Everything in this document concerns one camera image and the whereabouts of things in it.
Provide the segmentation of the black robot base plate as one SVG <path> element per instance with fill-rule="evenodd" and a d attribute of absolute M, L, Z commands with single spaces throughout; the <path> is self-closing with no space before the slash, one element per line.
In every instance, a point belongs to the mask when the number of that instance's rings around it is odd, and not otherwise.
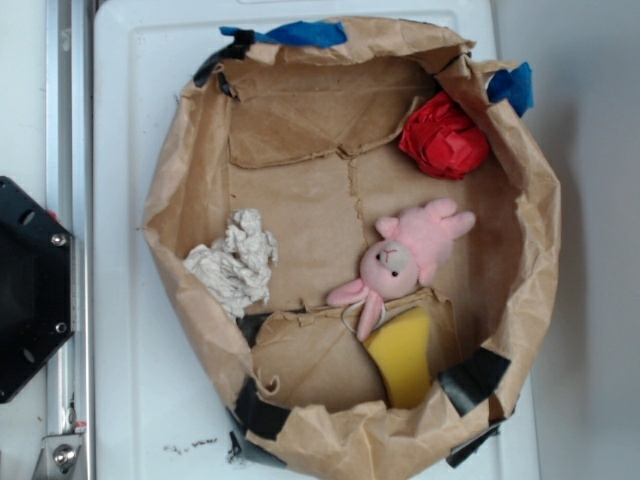
<path fill-rule="evenodd" d="M 11 178 L 1 178 L 1 402 L 73 335 L 73 235 Z"/>

